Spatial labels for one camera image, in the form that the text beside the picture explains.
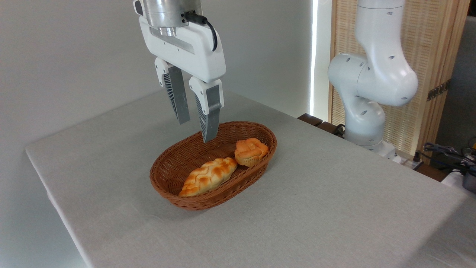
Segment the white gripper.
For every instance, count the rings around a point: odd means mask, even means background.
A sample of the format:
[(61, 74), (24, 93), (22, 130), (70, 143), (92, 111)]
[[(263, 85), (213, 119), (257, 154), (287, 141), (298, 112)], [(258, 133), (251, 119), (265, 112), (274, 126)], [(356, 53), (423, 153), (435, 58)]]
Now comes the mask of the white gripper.
[(182, 70), (191, 74), (189, 87), (195, 93), (203, 142), (215, 139), (220, 108), (224, 107), (222, 78), (226, 73), (224, 51), (219, 35), (215, 51), (207, 25), (190, 23), (176, 29), (176, 36), (162, 36), (144, 17), (139, 24), (148, 50), (155, 55), (160, 86), (164, 87), (178, 123), (190, 120)]

